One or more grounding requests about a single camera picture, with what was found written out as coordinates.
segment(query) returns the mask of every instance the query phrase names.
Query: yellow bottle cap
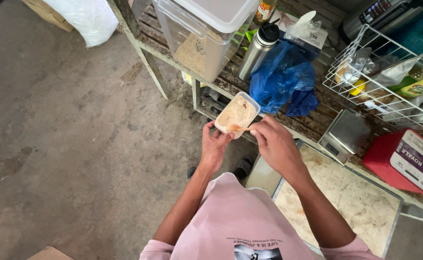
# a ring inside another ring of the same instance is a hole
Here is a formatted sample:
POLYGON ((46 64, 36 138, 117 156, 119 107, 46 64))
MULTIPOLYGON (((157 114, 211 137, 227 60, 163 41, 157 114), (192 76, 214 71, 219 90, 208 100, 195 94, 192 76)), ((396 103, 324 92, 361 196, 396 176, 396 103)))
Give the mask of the yellow bottle cap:
POLYGON ((353 96, 356 96, 357 94, 359 94, 361 90, 364 89, 365 82, 366 82, 365 80, 358 80, 356 83, 354 83, 355 87, 350 90, 350 94, 353 96))

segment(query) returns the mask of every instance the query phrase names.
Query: stainless steel water bottle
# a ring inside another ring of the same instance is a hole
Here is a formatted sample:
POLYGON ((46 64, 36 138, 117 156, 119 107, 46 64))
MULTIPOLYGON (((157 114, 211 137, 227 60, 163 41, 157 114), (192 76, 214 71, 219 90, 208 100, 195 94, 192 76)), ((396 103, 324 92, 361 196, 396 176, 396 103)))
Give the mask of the stainless steel water bottle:
POLYGON ((267 53, 274 47, 279 38, 279 27, 275 23, 264 22, 253 36, 243 62, 237 72, 239 78, 250 80, 252 74, 260 68, 267 53))

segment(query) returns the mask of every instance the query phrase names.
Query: black bottle lid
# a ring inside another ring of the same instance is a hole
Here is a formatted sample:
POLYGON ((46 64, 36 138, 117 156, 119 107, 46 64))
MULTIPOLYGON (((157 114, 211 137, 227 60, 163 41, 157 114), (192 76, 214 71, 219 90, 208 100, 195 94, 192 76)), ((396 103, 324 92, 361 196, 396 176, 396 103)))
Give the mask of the black bottle lid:
POLYGON ((260 28, 258 29, 258 35, 262 40, 268 43, 274 43, 277 41, 279 38, 279 27, 275 23, 278 21, 279 19, 272 23, 265 21, 261 24, 260 28))

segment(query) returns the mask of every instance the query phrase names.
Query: hand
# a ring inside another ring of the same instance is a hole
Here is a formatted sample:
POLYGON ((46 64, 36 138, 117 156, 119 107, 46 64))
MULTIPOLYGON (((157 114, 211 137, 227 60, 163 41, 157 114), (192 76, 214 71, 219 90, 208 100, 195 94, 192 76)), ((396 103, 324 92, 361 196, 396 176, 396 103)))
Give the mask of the hand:
POLYGON ((202 158, 197 166, 198 172, 206 172, 210 176, 221 167, 226 146, 235 137, 232 132, 223 134, 220 130, 214 131, 210 136, 210 128, 214 125, 215 121, 211 121, 203 126, 202 158))
POLYGON ((261 156, 266 163, 297 190, 312 181, 292 134, 271 116, 252 124, 250 131, 258 140, 261 156))

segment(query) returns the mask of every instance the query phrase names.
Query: container handle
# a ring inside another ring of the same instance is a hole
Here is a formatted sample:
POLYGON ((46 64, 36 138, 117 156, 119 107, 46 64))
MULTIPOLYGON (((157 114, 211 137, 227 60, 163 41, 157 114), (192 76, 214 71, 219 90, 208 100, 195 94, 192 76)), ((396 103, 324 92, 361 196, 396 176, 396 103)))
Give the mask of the container handle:
POLYGON ((180 5, 170 0, 159 0, 158 10, 197 35, 200 39, 208 35, 208 31, 204 24, 190 14, 187 14, 180 5))

